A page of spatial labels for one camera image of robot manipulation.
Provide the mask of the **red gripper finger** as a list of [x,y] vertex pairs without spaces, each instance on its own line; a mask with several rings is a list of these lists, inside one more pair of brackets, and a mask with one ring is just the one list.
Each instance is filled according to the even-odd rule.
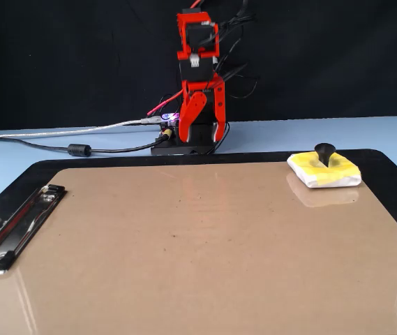
[[225,130],[225,82],[222,77],[214,77],[211,83],[211,88],[214,91],[214,114],[216,118],[213,141],[217,142],[223,138]]
[[182,142],[189,141],[190,127],[204,109],[206,103],[207,97],[202,91],[195,91],[192,96],[187,95],[184,98],[178,125],[179,137]]

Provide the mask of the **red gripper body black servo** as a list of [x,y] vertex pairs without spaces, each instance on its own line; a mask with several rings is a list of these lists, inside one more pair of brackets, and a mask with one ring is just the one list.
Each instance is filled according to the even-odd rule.
[[200,113],[208,109],[210,120],[225,122],[225,83],[223,79],[204,82],[183,80],[183,103],[180,109],[180,122],[193,123]]

